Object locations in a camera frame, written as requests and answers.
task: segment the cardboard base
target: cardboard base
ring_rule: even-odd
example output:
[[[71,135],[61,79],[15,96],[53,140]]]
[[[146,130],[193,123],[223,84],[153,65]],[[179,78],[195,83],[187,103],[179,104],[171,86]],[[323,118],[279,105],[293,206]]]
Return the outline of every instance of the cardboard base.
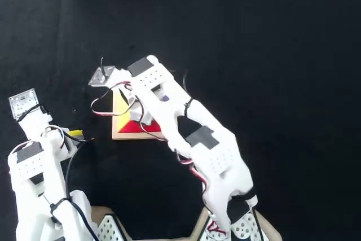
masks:
[[[106,214],[114,214],[114,212],[108,207],[100,207],[100,206],[92,206],[91,218],[97,224],[100,224]],[[278,231],[266,220],[259,212],[257,212],[257,217],[259,220],[259,224],[262,230],[267,235],[270,241],[282,241],[281,235]],[[184,238],[175,238],[175,239],[142,239],[137,241],[168,241],[168,240],[176,240],[176,241],[198,241],[199,237],[202,235],[205,225],[207,224],[209,219],[207,209],[203,208],[202,212],[199,215],[198,221],[193,229],[192,234],[189,237]],[[118,219],[121,230],[124,233],[126,240],[124,241],[133,241],[130,235],[126,232],[123,224]]]

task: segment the black table surface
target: black table surface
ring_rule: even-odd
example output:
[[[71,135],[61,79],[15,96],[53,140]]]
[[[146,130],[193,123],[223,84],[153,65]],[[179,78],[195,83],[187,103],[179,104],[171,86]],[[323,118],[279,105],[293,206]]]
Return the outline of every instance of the black table surface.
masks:
[[[233,131],[259,211],[284,240],[359,236],[359,0],[0,0],[0,232],[15,239],[7,155],[25,136],[7,98],[34,87],[54,123],[96,137],[72,189],[134,239],[190,234],[201,184],[158,141],[111,141],[92,115],[105,65],[158,56]],[[101,105],[111,109],[111,97]]]

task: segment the robotic hand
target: robotic hand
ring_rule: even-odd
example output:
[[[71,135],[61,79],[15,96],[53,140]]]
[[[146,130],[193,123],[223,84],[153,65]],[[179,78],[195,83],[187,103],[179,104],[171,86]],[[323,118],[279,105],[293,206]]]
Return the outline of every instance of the robotic hand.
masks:
[[[153,55],[127,70],[99,67],[89,85],[120,90],[128,100],[132,120],[139,121],[141,128],[153,118],[157,121],[169,148],[201,179],[212,226],[216,224],[219,232],[229,236],[232,224],[257,204],[250,171],[240,156],[235,135],[191,98]],[[177,127],[178,116],[188,117],[201,127],[183,138]]]
[[[69,129],[50,125],[52,117],[38,103],[34,89],[9,101],[14,119],[28,137],[8,156],[19,220],[16,239],[98,240],[86,195],[80,190],[67,191],[60,165],[86,140],[69,135]]]

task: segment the perforated metal plate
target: perforated metal plate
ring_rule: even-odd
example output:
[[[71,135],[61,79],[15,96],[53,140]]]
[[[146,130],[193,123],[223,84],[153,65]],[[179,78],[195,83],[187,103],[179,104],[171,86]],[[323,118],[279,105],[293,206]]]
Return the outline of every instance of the perforated metal plate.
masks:
[[[204,228],[199,241],[231,241],[233,238],[231,236],[226,237],[226,235],[219,233],[217,231],[208,231],[207,227],[211,224],[212,220],[208,219],[206,227]],[[243,218],[238,220],[232,225],[232,232],[234,236],[239,240],[249,240],[249,241],[261,241],[261,236],[259,234],[256,221],[254,216],[251,213],[246,214]],[[269,241],[266,234],[263,233],[263,240]]]
[[[115,218],[106,215],[98,227],[98,238],[100,241],[126,241]]]
[[[19,118],[26,110],[29,110],[39,103],[34,89],[9,97],[9,102],[14,119]]]
[[[232,231],[238,239],[247,239],[250,241],[261,241],[256,220],[251,213],[246,214],[243,218],[232,225]],[[263,233],[263,240],[268,241],[266,234]]]

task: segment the wooden frame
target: wooden frame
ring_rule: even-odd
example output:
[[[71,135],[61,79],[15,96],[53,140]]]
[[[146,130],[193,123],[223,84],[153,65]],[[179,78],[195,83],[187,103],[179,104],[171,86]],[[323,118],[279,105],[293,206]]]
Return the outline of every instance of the wooden frame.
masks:
[[[117,111],[117,93],[113,91],[113,112]],[[151,134],[163,138],[162,132],[150,132]],[[136,133],[118,133],[117,128],[117,117],[112,117],[112,138],[113,140],[124,140],[124,139],[150,139],[153,138],[151,135],[144,132],[136,132]]]

